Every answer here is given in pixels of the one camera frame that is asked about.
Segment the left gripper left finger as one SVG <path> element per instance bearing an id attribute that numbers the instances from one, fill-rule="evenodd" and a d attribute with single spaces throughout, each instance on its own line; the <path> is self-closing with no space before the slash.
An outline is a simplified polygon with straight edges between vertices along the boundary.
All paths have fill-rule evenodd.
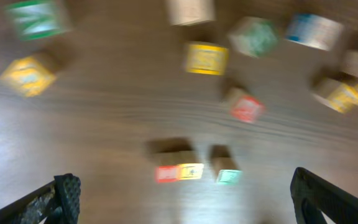
<path id="1" fill-rule="evenodd" d="M 77 224 L 80 214 L 80 178 L 56 175 L 54 180 L 0 209 L 0 224 Z"/>

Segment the yellow C block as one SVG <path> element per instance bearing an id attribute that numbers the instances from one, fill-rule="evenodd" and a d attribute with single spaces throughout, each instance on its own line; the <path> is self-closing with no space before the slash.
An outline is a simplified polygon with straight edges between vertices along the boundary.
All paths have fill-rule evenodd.
<path id="1" fill-rule="evenodd" d="M 202 178 L 204 164 L 194 151 L 180 151 L 178 155 L 178 180 Z"/>

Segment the red A block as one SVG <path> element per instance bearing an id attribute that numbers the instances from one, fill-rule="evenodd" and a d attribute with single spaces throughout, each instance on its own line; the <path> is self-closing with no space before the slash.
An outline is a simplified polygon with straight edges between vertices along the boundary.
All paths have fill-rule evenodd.
<path id="1" fill-rule="evenodd" d="M 232 87 L 226 95 L 230 114 L 245 123 L 254 123 L 264 112 L 264 105 L 243 88 Z"/>

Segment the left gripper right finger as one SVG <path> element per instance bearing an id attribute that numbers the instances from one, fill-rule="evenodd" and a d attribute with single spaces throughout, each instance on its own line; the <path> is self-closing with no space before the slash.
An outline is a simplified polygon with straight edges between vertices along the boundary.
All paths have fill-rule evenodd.
<path id="1" fill-rule="evenodd" d="M 315 175 L 309 170 L 295 169 L 290 185 L 297 224 L 358 224 L 358 198 Z"/>

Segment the red I block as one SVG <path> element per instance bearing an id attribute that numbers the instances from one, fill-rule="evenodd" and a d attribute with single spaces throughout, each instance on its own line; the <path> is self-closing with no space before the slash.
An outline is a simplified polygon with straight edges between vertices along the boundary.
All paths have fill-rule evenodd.
<path id="1" fill-rule="evenodd" d="M 155 180 L 157 183 L 178 181 L 179 153 L 160 152 L 154 155 Z"/>

